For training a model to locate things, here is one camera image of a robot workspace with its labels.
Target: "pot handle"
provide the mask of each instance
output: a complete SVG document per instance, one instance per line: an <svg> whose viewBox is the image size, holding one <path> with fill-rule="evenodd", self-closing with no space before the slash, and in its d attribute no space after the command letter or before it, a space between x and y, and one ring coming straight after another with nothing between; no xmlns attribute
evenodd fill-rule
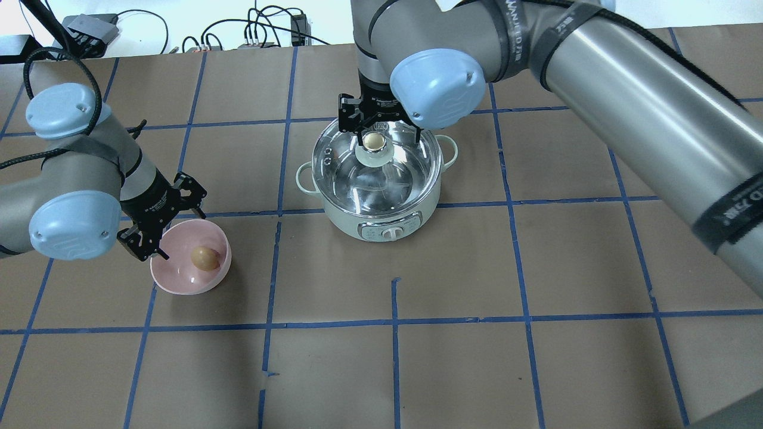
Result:
<svg viewBox="0 0 763 429"><path fill-rule="evenodd" d="M302 164L302 165L300 165L300 166L299 166L299 168L297 169L297 174L296 174L296 176L295 176L295 179L297 180L297 187L299 188L299 190L300 190L300 191L304 192L304 193L305 193L305 194L307 194L307 195L312 195L312 196L314 196L314 197L315 197L315 196L318 196L318 195L320 195L320 191L311 191L310 189L306 189L306 188L305 188L304 186L302 186L302 184L299 182L299 175L301 175L301 174L302 174L302 172L303 172L303 171L305 171L305 170L306 170L306 169L308 169L308 168L309 168L309 169L313 168L313 163L312 163L312 161L307 161L306 163L304 163L304 164Z"/></svg>
<svg viewBox="0 0 763 429"><path fill-rule="evenodd" d="M456 162L456 159L458 159L458 157L459 157L459 146L456 144L456 141L453 140L449 136L446 136L446 135L443 135L443 134L439 134L439 135L436 135L435 137L437 137L437 143L438 144L442 143L443 140L444 140L444 141L450 143L451 146L453 146L453 158L450 161L448 161L447 163L443 164L443 173L444 173L445 171L447 171L453 165L453 163Z"/></svg>

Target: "stainless steel pot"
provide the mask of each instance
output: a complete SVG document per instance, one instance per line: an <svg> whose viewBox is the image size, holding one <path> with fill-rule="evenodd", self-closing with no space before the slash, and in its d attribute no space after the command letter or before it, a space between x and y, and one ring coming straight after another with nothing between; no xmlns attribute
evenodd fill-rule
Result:
<svg viewBox="0 0 763 429"><path fill-rule="evenodd" d="M439 142L453 146L443 163ZM394 241L413 233L434 212L441 175L459 155L447 136L422 131L403 122L379 122L362 133L339 131L332 122L318 137L313 159L297 169L297 187L320 198L329 219L342 231L365 241ZM314 190L300 183L312 168Z"/></svg>

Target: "glass lid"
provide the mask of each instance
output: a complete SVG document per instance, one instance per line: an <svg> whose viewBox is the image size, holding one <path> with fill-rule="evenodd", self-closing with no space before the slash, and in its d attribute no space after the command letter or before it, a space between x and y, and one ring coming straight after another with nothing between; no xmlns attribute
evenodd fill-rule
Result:
<svg viewBox="0 0 763 429"><path fill-rule="evenodd" d="M375 138L367 139L371 134ZM385 145L381 149L376 144L379 134ZM331 204L352 215L380 218L406 211L429 195L443 163L430 131L422 131L416 141L416 128L403 122L378 122L363 131L362 138L373 140L374 147L359 147L358 137L339 131L337 120L318 138L313 177ZM386 156L384 163L374 166L379 156Z"/></svg>

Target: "pink bowl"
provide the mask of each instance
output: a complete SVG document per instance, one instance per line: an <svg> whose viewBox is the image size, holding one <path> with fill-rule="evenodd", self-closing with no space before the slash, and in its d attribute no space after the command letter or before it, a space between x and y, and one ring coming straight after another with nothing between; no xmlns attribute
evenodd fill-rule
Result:
<svg viewBox="0 0 763 429"><path fill-rule="evenodd" d="M219 255L220 266L202 271L191 262L191 251L197 246L209 247ZM191 219L171 227L162 236L162 250L169 259L151 258L151 276L161 289L176 295L197 295L214 288L230 268L230 244L216 224L204 219Z"/></svg>

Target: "egg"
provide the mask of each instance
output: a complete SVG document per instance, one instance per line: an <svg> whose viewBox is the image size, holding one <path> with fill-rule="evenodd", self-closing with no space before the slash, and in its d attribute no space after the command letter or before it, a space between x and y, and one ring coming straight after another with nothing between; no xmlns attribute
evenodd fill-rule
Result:
<svg viewBox="0 0 763 429"><path fill-rule="evenodd" d="M219 254L209 247L198 246L191 251L191 262L201 271L220 268Z"/></svg>

